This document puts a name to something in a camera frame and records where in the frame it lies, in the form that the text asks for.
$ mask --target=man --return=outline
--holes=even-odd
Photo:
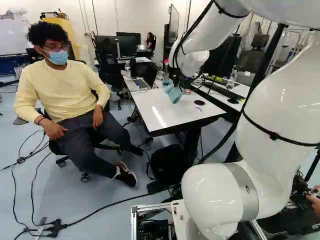
[[[29,28],[28,40],[44,60],[24,68],[16,99],[15,113],[43,127],[51,140],[81,172],[98,174],[135,187],[135,174],[122,162],[113,165],[94,152],[89,131],[97,131],[135,156],[143,151],[130,143],[130,135],[107,111],[110,91],[85,64],[68,60],[68,35],[61,26],[40,22]],[[96,91],[97,98],[91,90]],[[37,99],[51,119],[35,111]]]

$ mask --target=curly black hair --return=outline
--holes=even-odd
[[[58,24],[39,21],[39,23],[31,25],[27,34],[27,39],[33,45],[42,47],[47,39],[67,43],[68,34]]]

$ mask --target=computer monitor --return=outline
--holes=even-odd
[[[117,36],[121,57],[132,57],[137,52],[137,38],[135,36]]]
[[[31,63],[44,59],[44,56],[38,53],[34,48],[26,48],[25,51],[28,54],[28,58]]]
[[[145,71],[145,74],[143,76],[143,79],[145,80],[145,82],[147,84],[149,84],[149,86],[152,88],[152,86],[154,85],[155,81],[156,81],[156,77],[157,74],[159,72],[160,68],[155,65],[154,63],[150,62],[148,64],[148,67]]]
[[[135,36],[95,36],[96,48],[102,48],[104,40],[108,38],[110,40],[109,49],[118,54],[117,42],[119,42],[119,49],[121,57],[131,57],[137,52],[137,38]]]
[[[178,38],[180,14],[172,4],[169,10],[170,10],[170,22],[169,22],[168,43],[173,44]]]
[[[117,54],[117,41],[116,36],[103,36],[103,35],[96,35],[94,36],[95,39],[95,45],[97,49],[103,48],[103,42],[104,40],[108,38],[110,40],[110,46],[109,49],[114,53]]]
[[[129,37],[135,37],[135,45],[141,44],[141,34],[138,32],[121,32],[117,31],[116,32],[117,36],[129,36]]]
[[[210,56],[204,63],[203,71],[209,76],[229,78],[237,61],[241,39],[238,34],[229,36],[219,47],[210,50]]]

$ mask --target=black sneaker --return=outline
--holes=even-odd
[[[115,176],[115,179],[120,180],[127,184],[128,186],[134,188],[137,185],[137,177],[133,171],[131,171],[127,165],[123,162],[116,164],[120,169],[120,174]]]
[[[142,157],[144,155],[144,151],[137,146],[132,145],[131,148],[127,149],[129,153],[136,157]]]

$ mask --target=light blue floor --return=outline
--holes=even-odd
[[[12,77],[1,77],[0,81],[9,81]],[[14,86],[0,88],[0,92],[14,91]],[[18,158],[18,150],[22,142],[27,136],[36,130],[41,129],[39,126],[28,123],[21,126],[14,126],[12,123],[16,118],[13,112],[13,103],[15,99],[14,93],[0,93],[2,101],[0,102],[0,169],[12,164]],[[121,123],[125,123],[126,118],[131,115],[127,102],[123,102],[122,110],[118,111],[115,103],[111,103],[111,113]],[[211,150],[224,136],[230,124],[223,119],[208,125],[202,130],[202,140],[204,154]],[[142,137],[147,134],[144,128],[138,124],[129,124],[126,126],[133,144],[141,143],[139,128],[142,131]],[[21,155],[26,156],[40,142],[42,133],[39,132],[23,146]],[[225,144],[208,162],[223,162],[232,145],[233,138]],[[156,149],[163,148],[169,144],[178,143],[173,135],[156,137],[149,152],[151,155]],[[46,149],[32,158],[28,159],[24,164],[17,165],[14,168],[14,174],[17,179],[17,195],[16,195],[16,212],[20,221],[28,224],[31,223],[31,200],[30,187],[34,177],[36,167],[43,157],[50,151]],[[110,180],[103,177],[93,176],[92,180],[83,184],[80,182],[80,173],[68,161],[66,167],[59,168],[55,161],[57,157],[51,154],[42,166],[39,168],[38,176],[34,185],[35,199],[35,215],[34,218],[38,222],[42,217],[48,217],[48,221],[56,218],[62,219],[62,223],[70,223],[81,217],[101,208],[105,205],[116,201],[124,200],[134,196],[147,193],[146,185],[150,182],[146,176],[147,157],[133,157],[127,152],[122,156],[118,156],[113,151],[99,150],[97,151],[102,158],[116,163],[124,161],[131,168],[138,178],[138,187],[131,189],[121,182]],[[309,169],[314,156],[307,158],[302,165],[302,172],[306,173]],[[310,185],[319,184],[320,167],[317,167]],[[23,229],[21,225],[15,222],[12,207],[14,196],[14,183],[10,170],[0,172],[0,239],[12,240]],[[89,240],[89,239],[108,239],[108,240],[128,240],[131,237],[130,224],[130,207],[142,204],[158,204],[162,200],[169,197],[167,192],[158,193],[140,199],[135,199],[120,205],[107,208],[89,219],[64,229],[59,233],[59,240]],[[23,235],[19,240],[32,240],[27,234]]]

